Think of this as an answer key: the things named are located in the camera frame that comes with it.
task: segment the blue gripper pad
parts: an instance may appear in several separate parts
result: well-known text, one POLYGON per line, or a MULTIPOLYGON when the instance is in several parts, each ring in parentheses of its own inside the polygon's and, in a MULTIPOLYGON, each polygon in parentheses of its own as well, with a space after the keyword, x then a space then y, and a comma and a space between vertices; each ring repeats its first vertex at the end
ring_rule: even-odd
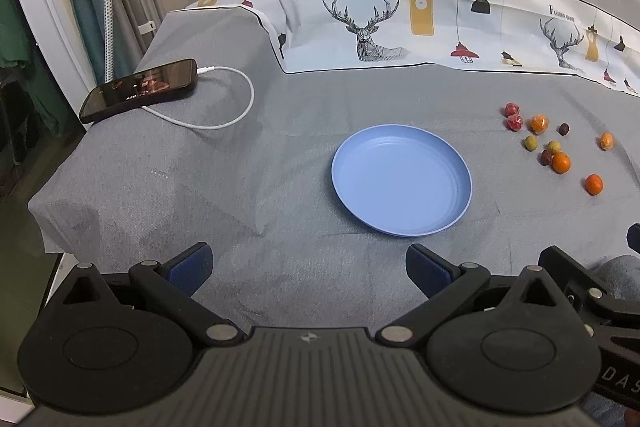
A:
POLYGON ((434 254, 423 245, 411 245, 406 251, 406 274, 428 298, 460 277, 460 268, 434 254))
POLYGON ((159 269, 162 277, 190 297, 212 272, 213 253, 207 243, 196 243, 159 269))

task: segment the smartphone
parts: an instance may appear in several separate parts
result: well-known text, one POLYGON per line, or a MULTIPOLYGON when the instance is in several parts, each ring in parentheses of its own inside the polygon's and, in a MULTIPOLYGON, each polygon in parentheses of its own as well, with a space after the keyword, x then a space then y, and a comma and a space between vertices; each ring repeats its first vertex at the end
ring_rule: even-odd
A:
POLYGON ((92 123, 130 109, 168 102, 191 94, 198 67, 193 58, 140 71, 95 87, 80 109, 80 121, 92 123))

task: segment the hanging lamp illustration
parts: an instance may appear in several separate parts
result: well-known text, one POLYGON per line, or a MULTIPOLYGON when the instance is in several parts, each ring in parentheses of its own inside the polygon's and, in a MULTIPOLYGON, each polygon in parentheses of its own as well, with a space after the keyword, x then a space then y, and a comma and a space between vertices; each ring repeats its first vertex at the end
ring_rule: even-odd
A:
POLYGON ((243 0, 242 4, 244 4, 245 6, 248 6, 249 8, 253 8, 254 7, 254 3, 252 3, 251 1, 248 1, 248 0, 243 0))
POLYGON ((522 64, 519 63, 515 58, 511 57, 510 54, 508 54, 507 52, 502 52, 502 60, 501 62, 503 64, 506 64, 507 66, 514 66, 514 67, 522 67, 522 64))
POLYGON ((611 76, 609 75, 609 68, 604 70, 604 79, 612 86, 615 86, 617 84, 617 82, 613 80, 613 78, 611 78, 611 76))
POLYGON ((598 44, 596 42, 598 39, 598 31, 593 24, 589 26, 589 29, 586 31, 586 35, 587 40, 589 41, 589 47, 587 48, 587 54, 584 58, 590 62, 597 62, 600 57, 600 54, 598 53, 598 44))
POLYGON ((462 42, 460 42, 460 28, 458 26, 458 12, 460 10, 460 0, 456 1, 456 33, 458 35, 458 45, 456 49, 451 52, 452 57, 458 57, 465 64, 471 64, 474 61, 474 58, 480 58, 478 54, 475 54, 472 51, 469 51, 462 42))
POLYGON ((638 94, 638 92, 633 87, 629 86, 629 82, 626 78, 625 78, 625 86, 626 86, 626 89, 631 91, 633 94, 638 94))
POLYGON ((411 33, 414 35, 432 36, 433 0, 409 0, 409 17, 411 33))
MULTIPOLYGON (((613 24, 613 15, 611 16, 611 24, 613 24)), ((613 49, 622 53, 626 49, 625 41, 622 38, 622 21, 618 20, 618 25, 620 26, 620 42, 613 46, 613 49)))
POLYGON ((607 41, 607 45, 604 46, 604 56, 605 56, 605 59, 607 61, 607 67, 604 68, 604 77, 603 78, 611 86, 615 86, 617 82, 615 80, 613 80, 613 78, 611 78, 611 75, 609 74, 609 43, 611 42, 611 38, 613 38, 613 17, 611 17, 611 37, 607 41))
POLYGON ((491 5, 488 0, 475 0, 471 5, 471 11, 475 13, 491 13, 491 5))
POLYGON ((613 49, 618 50, 619 52, 623 52, 626 48, 625 41, 622 39, 622 35, 620 35, 620 44, 616 44, 613 46, 613 49))
POLYGON ((198 1, 198 8, 203 8, 205 6, 213 6, 217 2, 218 2, 218 0, 199 0, 198 1))

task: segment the white charging cable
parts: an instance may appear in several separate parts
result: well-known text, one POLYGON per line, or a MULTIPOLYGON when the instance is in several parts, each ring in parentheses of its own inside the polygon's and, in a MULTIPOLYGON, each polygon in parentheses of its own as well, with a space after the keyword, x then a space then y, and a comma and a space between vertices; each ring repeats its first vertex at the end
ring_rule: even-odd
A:
POLYGON ((221 123, 220 125, 196 125, 193 123, 181 122, 180 120, 174 120, 174 118, 168 117, 154 109, 151 109, 150 107, 147 107, 146 105, 143 105, 142 109, 144 109, 147 112, 150 112, 151 114, 156 115, 158 118, 162 118, 167 122, 175 123, 180 127, 186 127, 187 129, 195 129, 199 131, 216 131, 218 129, 224 129, 225 127, 231 127, 233 124, 238 123, 240 120, 242 120, 242 118, 246 117, 246 115, 249 113, 249 111, 253 107, 254 98, 255 98, 254 84, 252 84, 251 79, 248 76, 246 76, 244 73, 242 73, 242 71, 236 70, 236 68, 227 68, 226 66, 210 66, 209 68, 198 68, 197 74, 198 75, 205 74, 205 73, 209 73, 209 71, 215 71, 215 70, 233 71, 234 73, 241 75, 246 80, 246 83, 249 84, 249 89, 251 89, 251 98, 249 99, 249 105, 246 106, 246 109, 237 118, 234 118, 233 120, 226 123, 221 123))

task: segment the small red fruit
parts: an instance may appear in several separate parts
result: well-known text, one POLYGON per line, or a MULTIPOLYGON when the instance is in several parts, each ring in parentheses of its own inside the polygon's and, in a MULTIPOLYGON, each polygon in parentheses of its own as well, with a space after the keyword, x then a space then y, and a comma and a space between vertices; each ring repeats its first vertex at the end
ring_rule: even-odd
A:
POLYGON ((509 118, 507 118, 507 127, 514 132, 522 129, 524 124, 524 120, 519 114, 512 114, 509 118))
POLYGON ((512 114, 520 114, 520 108, 517 103, 509 102, 504 106, 504 115, 511 116, 512 114))

